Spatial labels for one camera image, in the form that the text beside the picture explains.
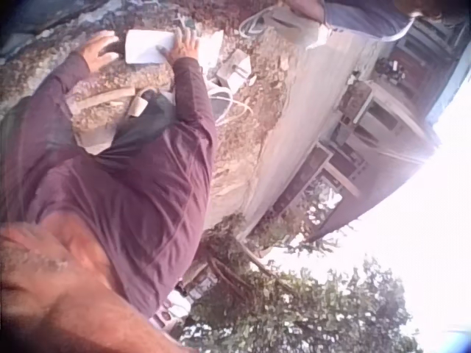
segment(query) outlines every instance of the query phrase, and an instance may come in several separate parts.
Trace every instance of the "sky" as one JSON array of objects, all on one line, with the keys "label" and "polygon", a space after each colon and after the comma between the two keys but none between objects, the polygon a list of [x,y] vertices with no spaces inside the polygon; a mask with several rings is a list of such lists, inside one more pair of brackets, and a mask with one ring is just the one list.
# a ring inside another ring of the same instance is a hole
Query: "sky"
[{"label": "sky", "polygon": [[284,269],[307,267],[325,278],[349,272],[365,254],[401,278],[426,352],[437,352],[449,329],[471,331],[471,81],[463,85],[434,127],[442,145],[398,191],[363,215],[341,248],[321,259],[270,257]]}]

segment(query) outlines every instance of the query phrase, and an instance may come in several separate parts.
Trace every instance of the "purple long-sleeve shirt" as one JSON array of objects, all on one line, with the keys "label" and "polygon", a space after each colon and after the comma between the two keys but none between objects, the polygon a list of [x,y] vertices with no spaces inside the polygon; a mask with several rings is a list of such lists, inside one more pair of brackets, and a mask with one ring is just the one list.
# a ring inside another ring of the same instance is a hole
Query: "purple long-sleeve shirt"
[{"label": "purple long-sleeve shirt", "polygon": [[126,299],[150,317],[188,269],[210,190],[216,128],[196,60],[174,64],[179,121],[110,174],[75,143],[65,94],[89,75],[78,54],[36,90],[4,161],[8,221],[77,214],[101,243]]}]

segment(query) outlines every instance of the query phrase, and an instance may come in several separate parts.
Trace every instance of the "dirt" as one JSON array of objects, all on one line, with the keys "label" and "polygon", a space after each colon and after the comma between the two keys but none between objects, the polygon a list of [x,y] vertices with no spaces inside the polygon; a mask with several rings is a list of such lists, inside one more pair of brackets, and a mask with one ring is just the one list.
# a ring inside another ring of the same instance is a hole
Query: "dirt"
[{"label": "dirt", "polygon": [[[252,72],[257,79],[252,86],[246,85],[240,89],[234,98],[248,105],[252,113],[241,114],[243,109],[234,106],[228,116],[229,122],[218,128],[219,145],[211,196],[215,199],[228,188],[235,187],[234,185],[248,183],[267,133],[273,129],[283,111],[292,81],[290,73],[294,72],[297,65],[297,49],[271,30],[251,40],[238,35],[237,28],[243,19],[273,1],[231,1],[220,5],[213,4],[212,1],[176,1],[178,2],[182,6],[162,1],[141,5],[137,5],[139,1],[128,1],[122,5],[121,0],[111,0],[105,8],[45,31],[37,40],[20,50],[13,60],[0,67],[3,87],[0,93],[0,118],[21,97],[31,95],[47,74],[93,33],[102,29],[114,29],[121,42],[111,49],[124,55],[127,30],[172,30],[178,23],[175,18],[180,14],[180,17],[187,23],[194,24],[202,34],[224,30],[219,65],[235,49],[241,49],[250,55]],[[214,78],[215,73],[216,70],[211,70],[208,79]],[[168,65],[126,65],[121,58],[100,73],[80,82],[70,96],[80,100],[128,86],[152,86],[167,90],[171,85],[171,78]],[[73,117],[75,130],[86,132],[115,123],[125,114],[129,101],[130,99],[122,99],[83,110]]]}]

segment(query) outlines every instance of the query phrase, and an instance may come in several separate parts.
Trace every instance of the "gray shirt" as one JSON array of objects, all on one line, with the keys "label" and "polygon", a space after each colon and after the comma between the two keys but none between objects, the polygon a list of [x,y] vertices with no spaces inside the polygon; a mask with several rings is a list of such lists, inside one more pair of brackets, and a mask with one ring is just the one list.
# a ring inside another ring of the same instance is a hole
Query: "gray shirt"
[{"label": "gray shirt", "polygon": [[325,23],[384,42],[406,35],[414,19],[400,12],[394,0],[326,0]]}]

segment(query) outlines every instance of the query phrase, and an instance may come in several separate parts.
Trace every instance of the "hand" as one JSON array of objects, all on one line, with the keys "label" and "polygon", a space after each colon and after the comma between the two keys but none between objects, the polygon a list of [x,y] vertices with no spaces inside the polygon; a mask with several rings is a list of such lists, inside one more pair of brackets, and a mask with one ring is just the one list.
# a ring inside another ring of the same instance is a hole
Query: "hand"
[{"label": "hand", "polygon": [[182,57],[192,57],[198,60],[199,38],[195,30],[185,28],[182,33],[180,28],[175,30],[174,47],[171,51],[165,48],[157,48],[159,52],[167,59],[170,65],[175,64],[178,59]]},{"label": "hand", "polygon": [[103,49],[118,40],[119,38],[115,36],[114,31],[101,31],[77,52],[85,59],[90,72],[96,72],[101,67],[119,58],[119,54],[113,52],[100,55]]}]

